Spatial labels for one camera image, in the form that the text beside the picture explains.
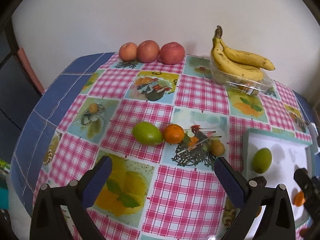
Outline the red middle apple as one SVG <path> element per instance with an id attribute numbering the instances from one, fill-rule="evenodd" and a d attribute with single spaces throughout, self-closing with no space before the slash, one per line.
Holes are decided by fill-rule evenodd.
<path id="1" fill-rule="evenodd" d="M 152 63 L 158 58 L 159 51 L 159 45 L 155 41 L 143 41 L 137 47 L 137 60 L 142 63 Z"/>

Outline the clear plastic fruit container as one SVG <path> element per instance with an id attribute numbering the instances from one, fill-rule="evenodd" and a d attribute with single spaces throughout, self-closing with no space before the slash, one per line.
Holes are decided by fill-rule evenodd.
<path id="1" fill-rule="evenodd" d="M 264 78 L 261 81 L 252 81 L 239 76 L 231 75 L 219 70 L 215 60 L 210 57 L 211 73 L 213 80 L 227 88 L 237 90 L 250 96 L 257 96 L 259 93 L 264 94 L 273 87 L 273 81 L 263 72 Z"/>

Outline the orange tangerine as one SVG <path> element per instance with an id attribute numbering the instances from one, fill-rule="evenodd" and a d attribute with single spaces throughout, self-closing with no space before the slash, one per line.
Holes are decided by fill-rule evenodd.
<path id="1" fill-rule="evenodd" d="M 184 136 L 183 128 L 176 124 L 170 124 L 163 130 L 163 139 L 169 144 L 179 144 Z"/>
<path id="2" fill-rule="evenodd" d="M 296 207 L 300 207 L 300 206 L 303 206 L 305 203 L 305 197 L 304 197 L 304 192 L 303 191 L 300 191 L 298 192 L 294 199 L 293 199 L 293 204 L 296 206 Z"/>

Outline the small brown round fruit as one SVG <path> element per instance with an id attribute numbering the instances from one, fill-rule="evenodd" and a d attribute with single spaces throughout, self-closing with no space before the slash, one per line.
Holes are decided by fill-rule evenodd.
<path id="1" fill-rule="evenodd" d="M 209 151 L 213 156 L 219 157 L 225 153 L 225 146 L 220 140 L 211 140 L 209 144 Z"/>

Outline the blue plaid tablecloth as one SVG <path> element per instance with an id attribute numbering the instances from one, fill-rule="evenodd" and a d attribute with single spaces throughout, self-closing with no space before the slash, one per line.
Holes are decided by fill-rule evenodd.
<path id="1" fill-rule="evenodd" d="M 112 56 L 101 53 L 75 59 L 49 86 L 31 111 L 16 143 L 10 178 L 28 214 L 45 151 L 53 134 L 89 77 Z"/>

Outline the pink checkered fruit tablecloth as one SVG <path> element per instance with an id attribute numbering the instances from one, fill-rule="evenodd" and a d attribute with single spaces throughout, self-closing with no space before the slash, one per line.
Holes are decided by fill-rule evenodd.
<path id="1" fill-rule="evenodd" d="M 91 114 L 88 107 L 99 105 Z M 143 145 L 139 122 L 183 128 L 179 144 Z M 281 83 L 263 95 L 240 94 L 212 81 L 210 62 L 186 56 L 173 66 L 123 62 L 117 54 L 86 81 L 45 151 L 35 192 L 66 185 L 103 155 L 115 170 L 89 214 L 107 239 L 204 239 L 228 225 L 225 193 L 213 173 L 211 140 L 242 169 L 242 135 L 249 128 L 311 142 L 293 91 Z"/>

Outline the green mango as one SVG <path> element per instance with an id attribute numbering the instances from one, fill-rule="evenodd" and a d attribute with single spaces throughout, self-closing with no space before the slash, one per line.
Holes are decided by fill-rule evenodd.
<path id="1" fill-rule="evenodd" d="M 139 122 L 132 129 L 133 137 L 143 145 L 157 146 L 163 142 L 159 128 L 149 122 Z"/>
<path id="2" fill-rule="evenodd" d="M 265 173 L 271 166 L 272 163 L 272 153 L 268 148 L 259 149 L 251 162 L 252 170 L 255 173 L 262 174 Z"/>

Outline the white power strip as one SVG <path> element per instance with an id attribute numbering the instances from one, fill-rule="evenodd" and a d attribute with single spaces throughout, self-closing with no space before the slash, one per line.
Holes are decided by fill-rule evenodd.
<path id="1" fill-rule="evenodd" d="M 315 155 L 319 154 L 320 147 L 319 147 L 319 133 L 317 131 L 317 127 L 315 123 L 311 122 L 307 125 L 311 139 L 312 139 L 312 146 L 313 146 L 313 152 Z"/>

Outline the white foam tray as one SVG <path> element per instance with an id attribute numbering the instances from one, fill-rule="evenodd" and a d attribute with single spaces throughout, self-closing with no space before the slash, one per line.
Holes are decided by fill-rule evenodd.
<path id="1" fill-rule="evenodd" d="M 267 180 L 267 187 L 284 184 L 293 201 L 294 196 L 301 191 L 293 175 L 296 169 L 306 168 L 308 175 L 316 175 L 315 155 L 310 142 L 282 134 L 257 128 L 249 128 L 242 136 L 242 175 L 247 179 L 257 177 L 252 169 L 252 159 L 261 148 L 268 148 L 272 153 L 272 163 L 262 174 Z"/>

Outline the yellow banana bunch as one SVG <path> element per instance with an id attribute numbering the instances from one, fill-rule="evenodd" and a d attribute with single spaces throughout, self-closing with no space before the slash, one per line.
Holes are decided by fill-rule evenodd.
<path id="1" fill-rule="evenodd" d="M 274 64 L 255 53 L 229 48 L 222 39 L 222 28 L 217 25 L 212 39 L 211 57 L 217 68 L 232 76 L 259 82 L 264 78 L 261 69 L 273 71 Z"/>

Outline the green mango in tray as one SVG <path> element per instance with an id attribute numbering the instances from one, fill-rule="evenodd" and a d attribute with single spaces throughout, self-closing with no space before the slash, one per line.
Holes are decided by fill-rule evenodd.
<path id="1" fill-rule="evenodd" d="M 271 166 L 272 163 L 272 153 L 268 148 L 259 149 L 251 162 L 252 170 L 255 173 L 262 174 L 265 173 Z"/>

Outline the small tan round fruit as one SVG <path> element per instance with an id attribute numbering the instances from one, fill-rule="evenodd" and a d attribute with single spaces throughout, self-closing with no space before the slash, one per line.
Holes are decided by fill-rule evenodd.
<path id="1" fill-rule="evenodd" d="M 97 103 L 92 103 L 88 107 L 88 111 L 91 114 L 96 114 L 99 111 L 99 105 Z"/>

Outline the pale orange apple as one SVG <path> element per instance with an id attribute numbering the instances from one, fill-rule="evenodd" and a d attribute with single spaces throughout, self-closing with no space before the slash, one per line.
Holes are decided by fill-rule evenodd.
<path id="1" fill-rule="evenodd" d="M 133 42 L 127 42 L 119 48 L 119 57 L 121 60 L 133 61 L 137 56 L 137 45 Z"/>

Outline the red apple nearest bananas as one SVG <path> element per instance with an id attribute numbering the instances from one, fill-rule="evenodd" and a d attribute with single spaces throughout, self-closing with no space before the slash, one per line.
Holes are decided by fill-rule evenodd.
<path id="1" fill-rule="evenodd" d="M 179 64 L 185 57 L 185 49 L 177 42 L 170 42 L 162 46 L 159 52 L 161 63 L 174 65 Z"/>

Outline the dark brown wrinkled avocado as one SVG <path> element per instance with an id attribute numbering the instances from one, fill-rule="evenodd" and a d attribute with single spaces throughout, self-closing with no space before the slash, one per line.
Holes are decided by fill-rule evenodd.
<path id="1" fill-rule="evenodd" d="M 261 187 L 265 187 L 267 184 L 267 180 L 265 179 L 264 176 L 254 177 L 254 178 L 252 178 L 252 180 L 255 181 L 257 183 L 257 185 L 261 186 Z"/>

